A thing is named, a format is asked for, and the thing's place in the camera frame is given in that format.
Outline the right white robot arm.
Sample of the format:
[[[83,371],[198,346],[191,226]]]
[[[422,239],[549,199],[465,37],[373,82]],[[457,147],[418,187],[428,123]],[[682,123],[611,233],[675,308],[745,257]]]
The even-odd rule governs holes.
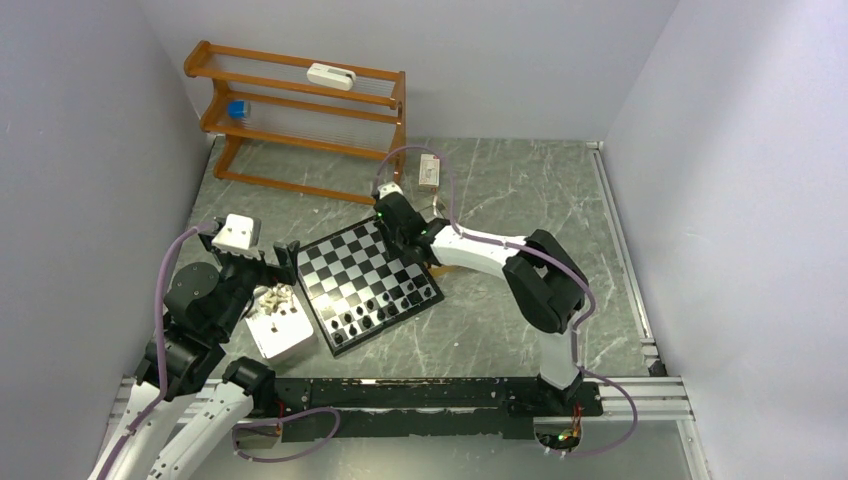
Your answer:
[[[374,210],[392,256],[504,280],[523,318],[538,332],[542,406],[562,414],[576,403],[583,374],[575,316],[589,297],[588,280],[552,234],[537,229],[525,237],[499,236],[445,218],[427,221],[397,192],[380,195]]]

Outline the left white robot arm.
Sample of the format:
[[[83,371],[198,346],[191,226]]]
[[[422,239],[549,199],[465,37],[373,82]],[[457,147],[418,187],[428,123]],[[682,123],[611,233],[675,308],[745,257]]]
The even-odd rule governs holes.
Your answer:
[[[247,241],[226,237],[219,220],[189,228],[172,242],[154,295],[154,333],[134,374],[119,425],[90,476],[93,479],[185,479],[218,442],[249,415],[277,400],[276,375],[261,362],[231,362],[201,411],[177,425],[224,356],[224,344],[258,287],[298,281],[300,244],[277,242],[277,264]]]

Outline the silver tin with white pieces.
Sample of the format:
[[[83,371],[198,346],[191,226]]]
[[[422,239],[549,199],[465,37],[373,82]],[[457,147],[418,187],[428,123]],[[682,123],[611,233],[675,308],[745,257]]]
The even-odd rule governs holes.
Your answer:
[[[256,287],[244,319],[265,360],[282,360],[315,339],[314,327],[291,285]]]

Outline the black white chess board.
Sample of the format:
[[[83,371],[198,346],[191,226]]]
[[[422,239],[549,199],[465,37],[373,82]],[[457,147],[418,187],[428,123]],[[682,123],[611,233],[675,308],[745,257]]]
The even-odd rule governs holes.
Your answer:
[[[444,300],[425,266],[388,253],[374,216],[301,247],[297,262],[335,357]]]

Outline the small white red box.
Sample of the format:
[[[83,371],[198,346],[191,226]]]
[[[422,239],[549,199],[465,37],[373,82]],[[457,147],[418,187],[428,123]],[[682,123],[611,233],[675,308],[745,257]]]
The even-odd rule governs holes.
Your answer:
[[[441,159],[430,153],[420,155],[418,186],[437,191],[440,186]]]

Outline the wooden three-tier rack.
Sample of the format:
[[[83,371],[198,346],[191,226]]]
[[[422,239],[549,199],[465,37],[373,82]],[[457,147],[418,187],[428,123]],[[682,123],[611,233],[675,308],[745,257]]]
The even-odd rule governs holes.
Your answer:
[[[313,84],[307,69],[322,63],[348,69],[357,80],[350,91]],[[360,204],[369,194],[296,184],[232,169],[240,149],[249,141],[281,144],[384,161],[394,182],[404,173],[407,142],[407,79],[403,71],[314,60],[214,44],[197,43],[183,64],[190,78],[212,83],[209,105],[200,128],[221,135],[225,144],[214,175],[257,186],[288,190]],[[251,114],[234,120],[226,112],[232,100],[248,100]]]

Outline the blue cap on rack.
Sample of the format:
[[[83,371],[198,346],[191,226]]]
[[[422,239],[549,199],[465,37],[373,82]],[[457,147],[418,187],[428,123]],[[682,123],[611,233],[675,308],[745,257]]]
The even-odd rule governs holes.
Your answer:
[[[232,100],[228,103],[226,112],[234,120],[245,120],[251,114],[251,103],[248,100]]]

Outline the white device on rack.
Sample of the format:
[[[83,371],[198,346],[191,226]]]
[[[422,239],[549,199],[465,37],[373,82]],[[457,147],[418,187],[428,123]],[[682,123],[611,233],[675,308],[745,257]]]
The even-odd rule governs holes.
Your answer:
[[[357,80],[355,72],[333,65],[313,63],[306,72],[313,84],[341,91],[350,91]]]

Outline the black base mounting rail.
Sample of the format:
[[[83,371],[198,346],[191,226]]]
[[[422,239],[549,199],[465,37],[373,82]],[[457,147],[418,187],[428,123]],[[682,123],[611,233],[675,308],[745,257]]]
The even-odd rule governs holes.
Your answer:
[[[572,446],[586,417],[603,412],[596,384],[569,398],[538,377],[279,378],[243,357],[223,375],[252,401],[250,419],[281,419],[282,439],[496,435]]]

